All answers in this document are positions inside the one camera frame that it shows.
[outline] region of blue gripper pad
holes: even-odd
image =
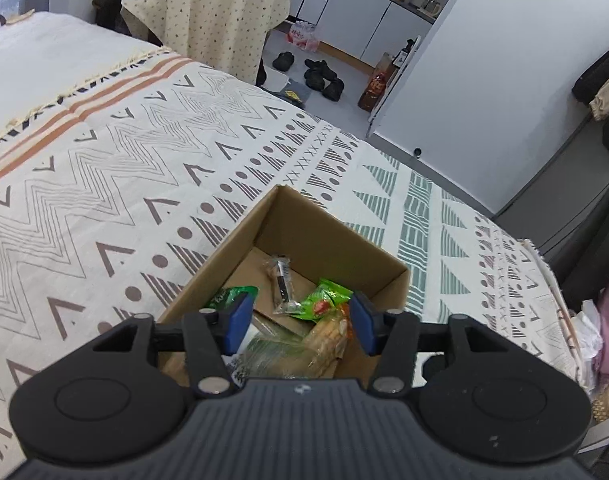
[[[367,308],[356,298],[354,294],[349,300],[349,317],[351,326],[358,336],[360,346],[365,354],[376,355],[376,335],[374,334],[374,320]]]
[[[233,355],[240,348],[240,343],[244,339],[244,335],[249,330],[251,324],[251,316],[253,314],[253,301],[255,297],[247,292],[244,292],[242,302],[230,314],[229,327],[224,336],[224,355]]]

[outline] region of cardboard box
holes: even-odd
[[[223,286],[258,287],[254,309],[298,335],[312,323],[273,314],[271,281],[265,262],[272,254],[291,259],[296,299],[304,299],[327,278],[350,290],[361,290],[378,310],[405,305],[409,269],[370,241],[349,229],[296,190],[276,186],[238,224],[184,287],[161,316],[176,322],[199,310]],[[364,354],[356,340],[349,341],[344,357],[325,376],[356,377],[366,384],[377,358]],[[175,354],[161,368],[186,384],[184,355]]]

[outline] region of orange stripe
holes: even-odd
[[[98,110],[102,110],[102,108],[106,108],[108,106],[114,105],[115,103],[123,100],[125,97],[128,97],[129,95],[133,94],[134,92],[137,92],[143,88],[146,88],[149,85],[151,85],[152,83],[156,83],[156,82],[160,81],[161,79],[165,79],[166,77],[168,77],[169,75],[174,73],[177,69],[182,68],[183,66],[185,66],[186,64],[189,64],[189,63],[193,63],[193,60],[185,59],[184,61],[179,62],[177,65],[172,66],[164,74],[160,74],[160,75],[157,75],[156,77],[152,77],[151,79],[147,79],[146,81],[142,81],[141,83],[138,83],[136,86],[131,87],[129,90],[126,90],[126,91],[122,92],[120,95],[115,96],[113,99],[107,101],[106,103],[99,104],[96,107],[89,108],[88,110],[83,111],[80,114],[80,118],[84,121],[87,117],[89,117],[91,114],[94,114]]]
[[[17,144],[15,144],[12,148],[9,149],[9,151],[7,151],[6,153],[4,153],[4,155],[0,156],[0,161],[5,158],[6,156],[10,155],[11,153],[13,153],[15,150],[21,148],[25,143],[29,142],[33,137],[38,136],[39,134],[41,134],[42,132],[44,132],[45,130],[49,129],[51,126],[53,126],[54,124],[57,123],[57,121],[59,121],[60,119],[62,119],[63,117],[65,117],[67,114],[69,114],[72,111],[75,111],[79,106],[86,104],[88,102],[91,102],[95,99],[99,99],[101,97],[104,97],[105,95],[107,95],[108,93],[111,93],[113,91],[116,91],[119,88],[122,88],[125,84],[141,78],[141,77],[147,77],[149,75],[152,75],[156,72],[158,72],[160,69],[162,69],[166,64],[169,64],[171,61],[174,61],[176,59],[180,59],[182,58],[182,56],[173,56],[169,59],[165,59],[159,63],[157,63],[153,68],[151,68],[151,70],[148,70],[147,72],[143,72],[139,75],[127,78],[121,82],[115,83],[114,85],[111,85],[110,87],[108,87],[107,89],[104,89],[102,92],[99,92],[98,94],[94,94],[86,99],[84,99],[83,101],[76,103],[75,105],[73,105],[71,108],[67,109],[67,110],[63,110],[62,112],[57,113],[56,115],[54,115],[51,119],[49,119],[45,124],[43,124],[40,128],[38,128],[35,132],[33,132],[30,136],[25,137],[24,139],[22,139],[21,141],[19,141]]]
[[[148,72],[144,72],[144,73],[142,73],[140,75],[134,75],[133,77],[129,77],[129,78],[123,79],[120,82],[115,83],[115,85],[110,86],[109,88],[104,89],[102,92],[98,92],[97,94],[94,94],[94,95],[92,95],[92,96],[90,96],[90,97],[88,97],[86,99],[83,99],[82,101],[76,102],[74,105],[72,105],[69,108],[69,110],[71,110],[72,112],[75,112],[82,105],[86,105],[87,103],[89,103],[91,101],[95,101],[95,99],[99,99],[101,97],[104,97],[105,95],[110,94],[111,92],[115,92],[116,90],[122,88],[124,85],[126,85],[128,83],[131,83],[131,81],[134,81],[135,79],[141,78],[143,76],[154,74],[154,73],[158,72],[166,64],[169,64],[171,61],[174,61],[174,60],[177,60],[177,59],[182,59],[182,56],[180,54],[176,54],[175,56],[170,56],[167,59],[165,59],[165,60],[159,62],[158,64],[156,64]]]
[[[122,92],[119,96],[114,97],[110,101],[108,101],[104,104],[100,104],[100,105],[96,106],[95,108],[90,108],[89,110],[85,110],[83,113],[81,113],[79,115],[79,117],[74,117],[74,118],[70,119],[65,124],[60,126],[59,128],[56,128],[54,131],[52,131],[51,133],[44,136],[37,143],[35,143],[35,145],[31,146],[25,153],[22,153],[17,159],[10,162],[2,170],[0,170],[0,178],[5,176],[6,174],[10,173],[11,171],[15,170],[19,165],[21,165],[27,159],[29,159],[30,157],[35,155],[42,148],[44,148],[45,146],[49,145],[51,142],[56,140],[63,133],[65,133],[67,130],[69,130],[72,126],[74,126],[75,124],[78,124],[78,123],[82,123],[91,114],[94,114],[95,112],[97,112],[99,110],[102,110],[111,105],[114,105],[115,103],[119,102],[123,98],[133,94],[134,92],[137,92],[138,90],[141,90],[142,88],[146,88],[147,86],[150,86],[153,83],[160,81],[161,79],[165,79],[169,75],[173,74],[176,70],[179,70],[186,64],[192,63],[192,62],[193,62],[192,59],[185,59],[184,61],[178,63],[177,65],[172,66],[167,72],[160,74],[156,77],[152,77],[151,79],[147,79],[146,81],[142,81],[141,83],[137,84],[135,87]]]

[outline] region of polka dot cloth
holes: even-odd
[[[122,0],[176,52],[254,84],[265,36],[291,0]]]

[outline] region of black slipper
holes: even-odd
[[[273,68],[280,70],[280,72],[286,72],[291,68],[296,58],[291,52],[281,52],[278,57],[273,60]]]
[[[323,95],[331,101],[338,102],[341,98],[343,90],[344,82],[342,79],[336,78],[327,85],[327,88],[323,90]]]
[[[320,73],[320,69],[318,69],[318,68],[310,68],[309,70],[304,72],[304,79],[306,80],[312,74],[319,74],[319,73]]]
[[[336,74],[333,70],[331,70],[331,68],[329,68],[327,62],[324,59],[321,61],[305,59],[304,64],[309,67],[309,70],[307,70],[307,72],[309,72],[310,70],[317,70],[327,81],[333,81],[335,78],[338,77],[338,74]]]
[[[327,62],[323,59],[322,61],[314,61],[313,59],[305,59],[304,64],[309,68],[320,68],[327,66]]]
[[[309,77],[305,78],[304,83],[309,86],[310,89],[317,90],[318,92],[325,88],[325,80],[317,70],[311,72]]]
[[[320,69],[320,74],[327,80],[327,81],[334,81],[335,79],[338,78],[338,74],[336,74],[331,68],[329,68],[328,66],[323,66]]]

